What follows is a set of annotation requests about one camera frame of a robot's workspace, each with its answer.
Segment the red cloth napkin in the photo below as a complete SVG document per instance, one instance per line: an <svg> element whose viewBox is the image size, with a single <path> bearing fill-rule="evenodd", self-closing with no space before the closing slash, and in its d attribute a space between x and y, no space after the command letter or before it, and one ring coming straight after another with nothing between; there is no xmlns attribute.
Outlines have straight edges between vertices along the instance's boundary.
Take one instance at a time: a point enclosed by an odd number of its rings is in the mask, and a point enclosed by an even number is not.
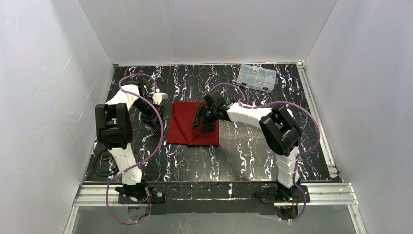
<svg viewBox="0 0 413 234"><path fill-rule="evenodd" d="M175 101L168 129L167 143L187 146L219 146L219 129L202 132L202 126L192 128L197 107L204 102Z"/></svg>

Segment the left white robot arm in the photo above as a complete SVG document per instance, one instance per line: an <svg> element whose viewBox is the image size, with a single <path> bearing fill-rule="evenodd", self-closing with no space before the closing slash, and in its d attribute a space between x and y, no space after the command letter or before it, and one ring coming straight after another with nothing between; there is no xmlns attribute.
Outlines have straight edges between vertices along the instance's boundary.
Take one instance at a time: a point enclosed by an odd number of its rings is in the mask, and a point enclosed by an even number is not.
<svg viewBox="0 0 413 234"><path fill-rule="evenodd" d="M94 172L99 176L121 175L122 186L115 190L135 202L150 202L151 195L142 171L135 166L129 110L131 107L136 108L146 125L159 130L159 119L165 109L161 102L166 98L167 94L158 88L154 94L147 93L145 82L139 81L122 85L113 98L95 107L97 141L104 145L103 152L109 154L106 160L113 159L116 166L102 171L94 165Z"/></svg>

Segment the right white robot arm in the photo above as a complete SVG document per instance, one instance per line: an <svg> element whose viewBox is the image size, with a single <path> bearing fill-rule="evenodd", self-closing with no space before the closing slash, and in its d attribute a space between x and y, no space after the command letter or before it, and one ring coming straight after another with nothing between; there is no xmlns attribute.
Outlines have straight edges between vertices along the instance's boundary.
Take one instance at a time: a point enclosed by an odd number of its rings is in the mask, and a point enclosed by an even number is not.
<svg viewBox="0 0 413 234"><path fill-rule="evenodd" d="M204 101L204 104L197 106L192 129L200 128L203 133L212 132L219 120L241 122L259 128L267 145L276 155L278 177L276 187L257 196L261 200L292 198L300 180L296 164L302 131L287 109L255 108L227 100L215 91L205 95Z"/></svg>

